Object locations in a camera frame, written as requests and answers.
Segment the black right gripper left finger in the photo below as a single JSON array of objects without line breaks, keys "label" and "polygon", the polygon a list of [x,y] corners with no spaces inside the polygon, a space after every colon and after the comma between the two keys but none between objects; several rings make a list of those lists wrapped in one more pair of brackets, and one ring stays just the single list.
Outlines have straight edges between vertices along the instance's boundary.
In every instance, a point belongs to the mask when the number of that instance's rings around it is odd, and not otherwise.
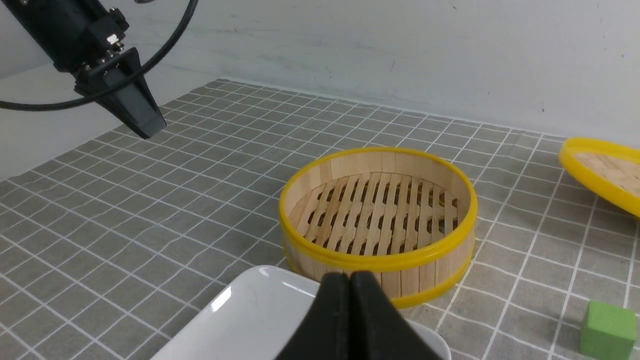
[{"label": "black right gripper left finger", "polygon": [[327,273],[322,277],[310,309],[276,358],[347,360],[349,323],[349,278],[343,273]]}]

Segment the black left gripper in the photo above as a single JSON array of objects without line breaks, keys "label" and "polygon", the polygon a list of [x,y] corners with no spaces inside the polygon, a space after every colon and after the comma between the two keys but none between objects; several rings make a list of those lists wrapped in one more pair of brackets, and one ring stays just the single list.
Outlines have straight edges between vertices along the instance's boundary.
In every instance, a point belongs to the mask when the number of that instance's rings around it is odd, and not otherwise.
[{"label": "black left gripper", "polygon": [[[138,51],[124,50],[130,25],[117,7],[51,7],[50,11],[54,66],[73,74],[89,92],[102,91],[117,82],[108,79],[113,68],[119,68],[124,78],[142,68]],[[96,103],[144,140],[167,127],[144,76]]]}]

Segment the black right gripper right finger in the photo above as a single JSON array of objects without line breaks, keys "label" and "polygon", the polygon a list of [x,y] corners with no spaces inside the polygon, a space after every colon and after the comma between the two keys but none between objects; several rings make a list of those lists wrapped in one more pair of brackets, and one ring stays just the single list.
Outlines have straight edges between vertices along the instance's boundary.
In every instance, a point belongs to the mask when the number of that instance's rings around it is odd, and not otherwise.
[{"label": "black right gripper right finger", "polygon": [[400,315],[369,271],[350,275],[352,360],[440,360]]}]

